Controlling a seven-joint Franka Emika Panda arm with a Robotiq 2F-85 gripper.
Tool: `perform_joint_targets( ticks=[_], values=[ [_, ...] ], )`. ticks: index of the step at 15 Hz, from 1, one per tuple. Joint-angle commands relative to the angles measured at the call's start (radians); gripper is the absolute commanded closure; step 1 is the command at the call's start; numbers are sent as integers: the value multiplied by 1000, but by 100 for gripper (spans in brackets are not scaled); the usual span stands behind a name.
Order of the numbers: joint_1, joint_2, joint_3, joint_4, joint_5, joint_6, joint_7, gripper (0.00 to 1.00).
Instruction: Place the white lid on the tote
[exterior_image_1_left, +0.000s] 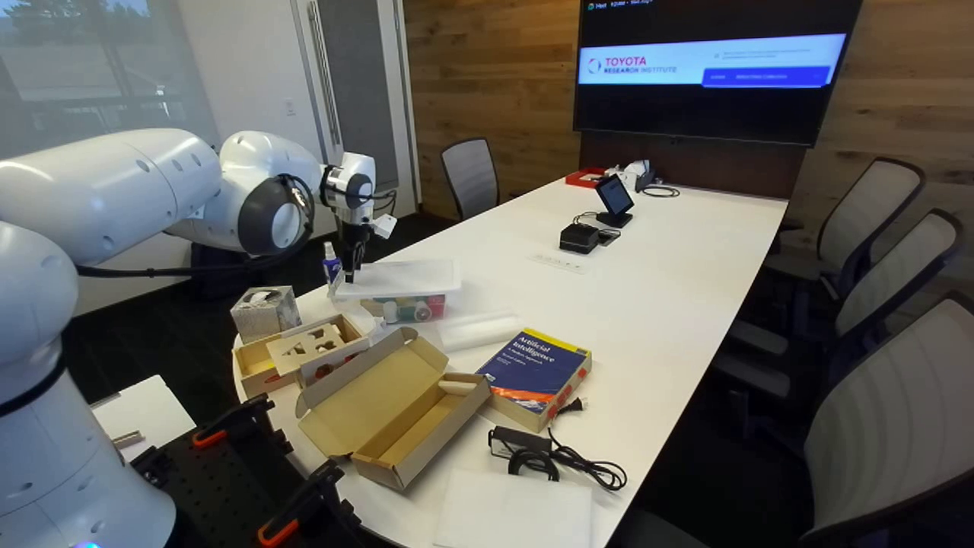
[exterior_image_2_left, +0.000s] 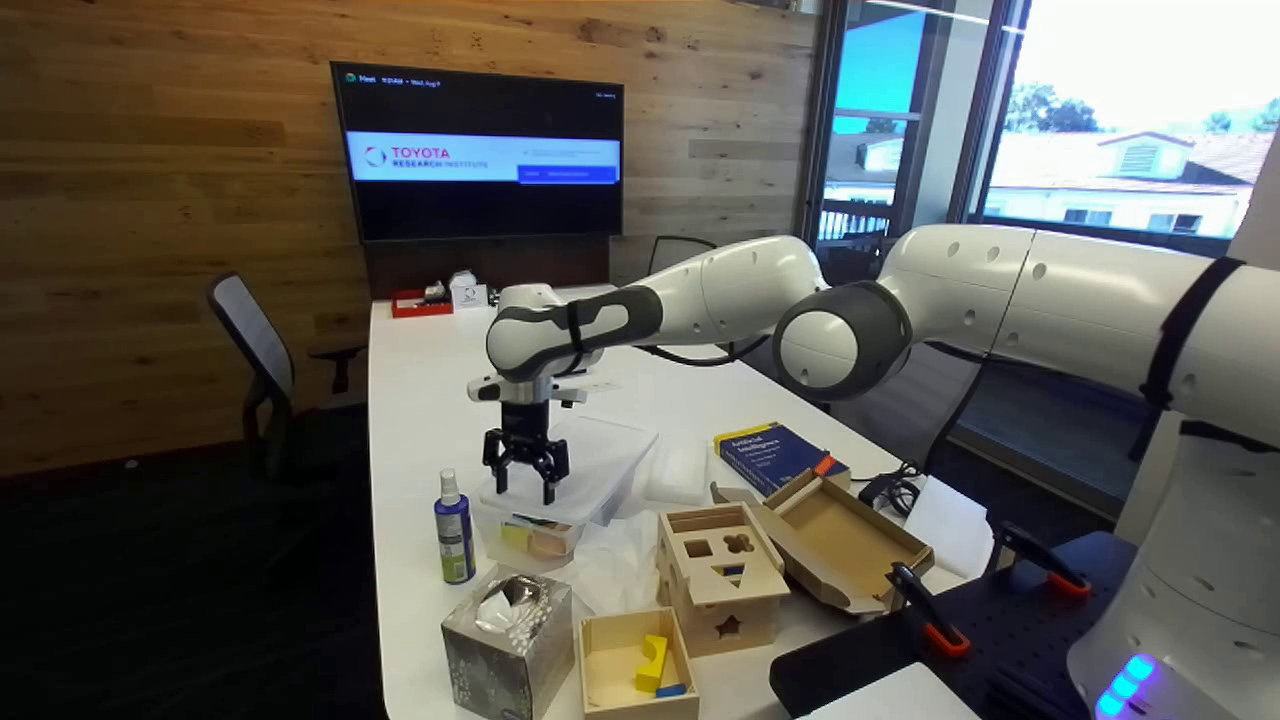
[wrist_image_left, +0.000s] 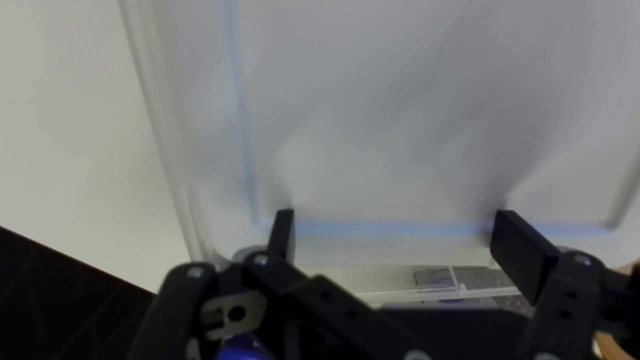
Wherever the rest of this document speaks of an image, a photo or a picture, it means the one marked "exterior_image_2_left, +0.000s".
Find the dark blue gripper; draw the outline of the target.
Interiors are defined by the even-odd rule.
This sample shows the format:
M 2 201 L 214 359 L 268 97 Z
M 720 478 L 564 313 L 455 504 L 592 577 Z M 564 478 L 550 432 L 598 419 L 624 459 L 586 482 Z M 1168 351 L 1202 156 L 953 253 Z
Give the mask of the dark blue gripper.
M 544 504 L 555 504 L 566 475 L 566 444 L 548 436 L 544 404 L 503 404 L 499 422 L 485 432 L 485 459 L 497 496 L 508 491 L 508 459 L 540 468 Z

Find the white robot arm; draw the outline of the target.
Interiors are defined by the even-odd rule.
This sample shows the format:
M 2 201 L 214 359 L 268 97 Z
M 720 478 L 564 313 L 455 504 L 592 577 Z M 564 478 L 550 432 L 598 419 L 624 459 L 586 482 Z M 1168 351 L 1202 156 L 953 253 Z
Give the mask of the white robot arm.
M 720 244 L 611 293 L 503 293 L 472 384 L 485 463 L 566 475 L 548 406 L 603 351 L 762 338 L 783 384 L 858 397 L 917 344 L 1021 359 L 1182 419 L 1171 475 L 1100 620 L 1066 649 L 1095 720 L 1280 720 L 1280 272 L 1010 222 L 904 230 L 833 285 L 795 234 Z

